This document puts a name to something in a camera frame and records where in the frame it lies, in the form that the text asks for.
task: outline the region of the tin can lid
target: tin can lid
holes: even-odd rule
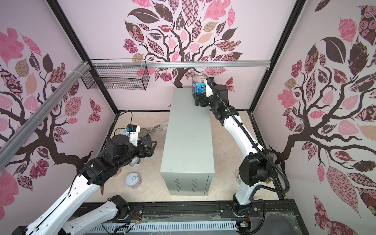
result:
[[[138,174],[136,172],[132,172],[125,178],[125,183],[128,186],[134,186],[136,183],[138,183]]]

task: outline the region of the beige floor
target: beige floor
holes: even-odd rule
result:
[[[247,112],[240,111],[239,113],[244,125],[255,136]],[[141,128],[150,128],[168,120],[169,114],[169,112],[134,112],[132,124],[139,125]],[[120,116],[115,129],[126,127],[130,122],[130,116],[130,113]],[[212,113],[211,127],[215,175],[208,196],[171,196],[169,194],[160,174],[164,147],[163,137],[167,131],[162,130],[150,134],[152,140],[158,142],[152,157],[142,159],[138,167],[130,167],[129,165],[123,167],[118,176],[110,178],[105,183],[103,196],[100,190],[97,190],[86,202],[104,202],[107,198],[117,194],[128,202],[232,200],[233,194],[239,189],[235,178],[243,158],[231,134],[215,119]],[[131,189],[125,184],[125,177],[130,172],[137,172],[142,179],[142,184],[137,189]],[[278,199],[278,196],[276,193],[260,189],[254,198]]]

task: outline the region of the aluminum rail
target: aluminum rail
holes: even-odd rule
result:
[[[145,66],[148,68],[269,67],[270,61],[174,61],[174,62],[93,62],[93,66]]]
[[[37,109],[33,115],[21,126],[21,128],[2,146],[0,151],[0,170],[12,159],[21,146],[38,128],[39,124],[43,122],[45,117],[63,98],[68,90],[74,83],[84,74],[87,70],[87,62],[81,62],[71,72],[66,79],[57,87],[57,89],[50,95],[46,101]]]

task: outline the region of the wall mural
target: wall mural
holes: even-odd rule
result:
[[[230,0],[132,0],[140,7],[128,13],[125,21],[131,39],[126,39],[123,47],[133,55],[133,61],[236,61],[243,54],[234,52],[241,41],[232,39],[237,28],[231,28],[235,21],[235,11]],[[177,11],[179,4],[182,10]],[[142,23],[128,22],[136,17]],[[212,21],[201,25],[207,18]],[[158,22],[160,26],[150,28]],[[196,73],[216,76],[227,70],[224,67],[204,68],[159,68],[148,69],[155,80],[173,81],[182,87],[181,79],[189,79]],[[229,91],[234,91],[233,77],[226,82]]]
[[[374,146],[363,146],[360,142],[364,138],[376,141],[376,126],[370,123],[376,121],[376,105],[363,107],[366,100],[376,99],[376,73],[359,76],[365,67],[374,66],[376,69],[376,7],[358,8],[361,13],[358,30],[352,19],[340,19],[338,29],[342,39],[334,36],[323,38],[325,52],[319,52],[314,44],[305,60],[292,65],[292,78],[284,83],[285,89],[278,95],[281,105],[286,108],[282,117],[286,118],[285,125],[290,133],[284,150],[273,149],[273,153],[277,157],[276,163],[284,171],[291,149],[295,145],[301,147],[301,151],[307,152],[308,161],[318,164],[320,182],[326,178],[333,192],[359,216],[359,206],[366,206],[376,216],[376,191],[372,189],[376,188],[376,183],[367,176],[375,169],[376,162],[363,160],[361,156],[355,158],[346,152],[361,149],[376,154]],[[346,65],[348,70],[327,67],[327,59]],[[340,109],[347,114],[335,113]],[[355,120],[362,124],[355,125]],[[342,144],[330,144],[332,140],[340,140]],[[340,169],[333,167],[333,163],[339,164]],[[355,169],[358,173],[348,173],[347,169]],[[357,193],[364,205],[358,204]],[[321,229],[329,228],[328,234],[356,234],[348,226],[330,221],[316,196],[315,206],[317,225]]]
[[[0,113],[2,117],[6,117],[0,118],[0,132],[2,132],[0,139],[5,142],[47,100],[47,91],[51,89],[51,92],[54,92],[56,90],[54,84],[63,82],[67,76],[64,63],[54,68],[48,53],[42,56],[42,51],[34,41],[23,35],[22,38],[24,43],[18,41],[18,33],[12,28],[7,29],[7,34],[0,32],[0,56],[6,66],[0,65],[1,77],[5,84],[4,89],[6,89],[0,91]],[[25,45],[30,49],[28,55],[21,53]],[[16,63],[15,68],[7,68],[11,59],[21,60]],[[13,174],[7,172],[6,169],[2,170],[0,220],[5,215],[3,206],[14,202],[13,196],[18,194],[18,186],[33,191],[33,181],[46,176],[51,165],[72,164],[79,171],[89,160],[92,151],[87,156],[79,158],[76,155],[59,153],[57,148],[59,144],[64,144],[64,136],[69,134],[64,126],[73,125],[79,121],[75,118],[80,110],[82,99],[82,97],[75,96],[78,89],[79,83],[76,82],[35,130],[38,138],[28,141],[15,154],[21,155],[21,159],[11,161],[6,165],[18,165]],[[92,116],[93,120],[99,121],[101,107],[92,99],[90,99],[90,105],[93,113],[88,122]]]

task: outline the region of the wire basket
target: wire basket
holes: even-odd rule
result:
[[[81,77],[88,89],[146,90],[149,83],[146,65],[95,65]]]

